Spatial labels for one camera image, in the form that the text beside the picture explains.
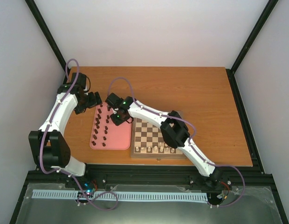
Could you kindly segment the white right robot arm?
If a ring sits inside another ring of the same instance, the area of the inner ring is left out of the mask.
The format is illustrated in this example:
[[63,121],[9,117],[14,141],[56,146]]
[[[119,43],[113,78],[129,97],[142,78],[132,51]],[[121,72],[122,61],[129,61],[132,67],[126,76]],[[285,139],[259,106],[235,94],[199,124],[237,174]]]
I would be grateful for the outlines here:
[[112,108],[112,122],[119,126],[129,119],[142,119],[160,129],[164,142],[171,148],[180,150],[206,178],[205,185],[215,188],[220,182],[222,171],[216,168],[199,149],[190,136],[187,124],[177,111],[163,112],[142,104],[133,97],[125,99],[111,93],[105,102]]

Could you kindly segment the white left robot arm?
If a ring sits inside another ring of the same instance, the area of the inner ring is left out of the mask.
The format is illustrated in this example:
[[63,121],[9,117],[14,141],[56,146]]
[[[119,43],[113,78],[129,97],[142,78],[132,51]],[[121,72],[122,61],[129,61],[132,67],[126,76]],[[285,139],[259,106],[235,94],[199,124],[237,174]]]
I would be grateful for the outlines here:
[[76,176],[76,183],[82,188],[92,184],[92,175],[85,172],[85,163],[71,155],[64,131],[73,112],[84,113],[98,105],[102,105],[100,95],[90,92],[90,79],[83,73],[73,73],[71,81],[58,88],[55,104],[46,121],[28,136],[33,160],[44,173],[64,172]]

